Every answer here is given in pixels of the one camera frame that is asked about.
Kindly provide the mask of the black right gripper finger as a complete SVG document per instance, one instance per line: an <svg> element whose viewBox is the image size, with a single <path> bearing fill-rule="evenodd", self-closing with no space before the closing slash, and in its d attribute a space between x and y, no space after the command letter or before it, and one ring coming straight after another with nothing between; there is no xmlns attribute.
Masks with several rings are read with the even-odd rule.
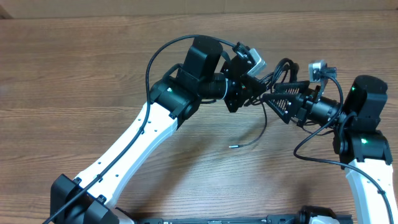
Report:
<svg viewBox="0 0 398 224"><path fill-rule="evenodd" d="M261 100L265 102L276 115L286 124L289 124L300 108L300 94L265 93Z"/></svg>
<svg viewBox="0 0 398 224"><path fill-rule="evenodd" d="M309 85L309 81L276 83L271 94L301 94L308 90Z"/></svg>

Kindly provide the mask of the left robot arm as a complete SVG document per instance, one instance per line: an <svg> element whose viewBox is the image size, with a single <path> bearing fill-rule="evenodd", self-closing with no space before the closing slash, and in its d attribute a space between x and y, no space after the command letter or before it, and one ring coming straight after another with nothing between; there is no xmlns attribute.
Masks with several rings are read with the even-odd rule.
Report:
<svg viewBox="0 0 398 224"><path fill-rule="evenodd" d="M183 63L146 85L146 102L120 138L92 165L70 179L60 175L50 190L48 223L132 223L116 210L127 183L163 141L204 104L224 101L232 113L265 92L257 79L266 66L256 49L193 35Z"/></svg>

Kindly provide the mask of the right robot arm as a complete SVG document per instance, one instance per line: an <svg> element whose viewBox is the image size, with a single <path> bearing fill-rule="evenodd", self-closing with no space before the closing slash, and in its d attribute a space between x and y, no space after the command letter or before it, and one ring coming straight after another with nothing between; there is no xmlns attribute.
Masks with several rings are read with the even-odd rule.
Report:
<svg viewBox="0 0 398 224"><path fill-rule="evenodd" d="M309 82L278 83L261 100L289 123L307 121L319 125L294 149L296 158L340 166L353 193L359 223L397 223L397 205L392 184L392 152L377 126L387 101L387 83L369 75L354 79L347 97L325 98L323 89L334 75L322 75L316 89ZM326 128L333 131L333 150L338 161L298 154L298 150Z"/></svg>

